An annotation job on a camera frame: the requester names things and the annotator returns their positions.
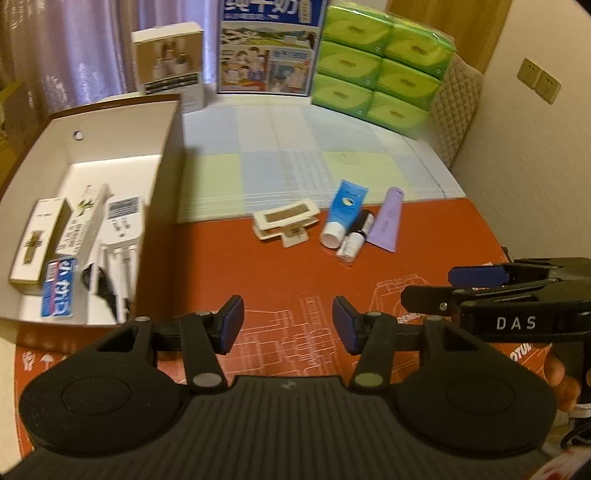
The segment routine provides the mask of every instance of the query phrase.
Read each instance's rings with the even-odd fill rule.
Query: stack of tissue packs
[[[456,49],[441,32],[351,2],[328,7],[312,103],[416,137]]]

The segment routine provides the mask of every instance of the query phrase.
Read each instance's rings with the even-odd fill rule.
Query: blue toothpaste box
[[[42,317],[69,317],[72,315],[74,290],[74,257],[60,258],[47,264],[43,283]]]
[[[218,91],[308,95],[327,0],[222,0]]]

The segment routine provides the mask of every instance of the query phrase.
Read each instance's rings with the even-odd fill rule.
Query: white cap
[[[364,243],[365,237],[363,235],[352,233],[345,239],[336,256],[346,263],[351,263],[357,257]]]
[[[338,248],[346,233],[347,229],[339,222],[328,222],[320,234],[320,243],[326,248]]]

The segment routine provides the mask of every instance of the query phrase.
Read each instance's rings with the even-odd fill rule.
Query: purple tube
[[[389,252],[396,251],[398,226],[404,192],[397,187],[390,187],[384,203],[378,212],[374,226],[369,231],[367,241]]]

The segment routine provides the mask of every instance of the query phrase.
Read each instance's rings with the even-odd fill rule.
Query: box lid
[[[161,38],[175,37],[177,35],[187,35],[191,33],[200,33],[203,29],[197,22],[183,22],[174,25],[165,25],[163,27],[147,28],[131,33],[131,40],[134,43],[159,40]]]

